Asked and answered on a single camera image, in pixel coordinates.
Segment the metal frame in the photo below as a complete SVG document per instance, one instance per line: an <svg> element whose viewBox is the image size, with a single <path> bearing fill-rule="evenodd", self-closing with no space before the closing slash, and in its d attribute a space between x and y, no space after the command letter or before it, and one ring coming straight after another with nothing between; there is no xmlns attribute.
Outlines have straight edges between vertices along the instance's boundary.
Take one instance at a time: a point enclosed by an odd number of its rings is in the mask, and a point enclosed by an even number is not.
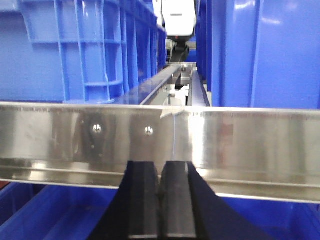
<svg viewBox="0 0 320 240"><path fill-rule="evenodd" d="M192 79L189 88L188 106L210 107L208 96L203 82L198 74L198 69L192 71Z"/></svg>
<svg viewBox="0 0 320 240"><path fill-rule="evenodd" d="M193 64L173 64L118 101L147 104L188 74L194 104L204 94ZM186 161L220 196L320 203L319 144L316 110L0 102L9 181L116 188L128 161L158 173Z"/></svg>

